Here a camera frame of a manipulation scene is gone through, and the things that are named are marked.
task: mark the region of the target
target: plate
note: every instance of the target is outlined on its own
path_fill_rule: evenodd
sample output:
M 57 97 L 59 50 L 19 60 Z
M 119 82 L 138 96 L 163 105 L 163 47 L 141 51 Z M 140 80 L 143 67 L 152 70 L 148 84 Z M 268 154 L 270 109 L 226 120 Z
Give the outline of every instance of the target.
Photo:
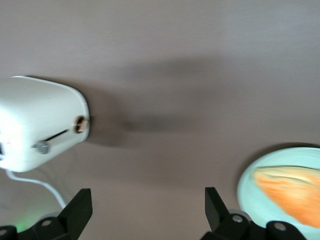
M 288 215 L 255 183 L 254 171 L 265 167 L 297 166 L 320 170 L 320 148 L 292 147 L 268 153 L 253 162 L 242 174 L 238 187 L 237 199 L 241 209 L 252 220 L 265 228 L 270 221 L 283 221 L 294 225 L 308 240 L 318 240 L 320 228 L 302 224 Z

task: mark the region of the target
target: cable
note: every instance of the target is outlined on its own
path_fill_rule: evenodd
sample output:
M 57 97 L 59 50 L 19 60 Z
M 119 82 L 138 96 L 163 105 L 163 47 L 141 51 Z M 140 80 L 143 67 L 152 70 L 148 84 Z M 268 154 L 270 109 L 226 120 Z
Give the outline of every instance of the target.
M 59 204 L 60 204 L 62 209 L 64 209 L 66 207 L 66 203 L 63 200 L 63 198 L 60 195 L 60 193 L 53 186 L 51 186 L 49 183 L 46 183 L 46 182 L 43 182 L 43 181 L 40 181 L 40 180 L 36 180 L 36 179 L 17 177 L 10 170 L 6 170 L 5 172 L 6 172 L 7 176 L 12 180 L 21 181 L 21 182 L 27 182 L 27 183 L 34 183 L 34 184 L 39 184 L 39 185 L 44 186 L 46 189 L 48 189 L 55 196 L 56 200 L 59 202 Z

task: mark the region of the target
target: bread slice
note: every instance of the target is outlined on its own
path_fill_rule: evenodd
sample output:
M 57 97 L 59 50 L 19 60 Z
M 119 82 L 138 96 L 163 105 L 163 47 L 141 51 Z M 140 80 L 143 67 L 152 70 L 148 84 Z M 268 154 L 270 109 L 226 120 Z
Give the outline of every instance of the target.
M 260 167 L 255 184 L 286 214 L 320 228 L 320 170 L 300 166 Z

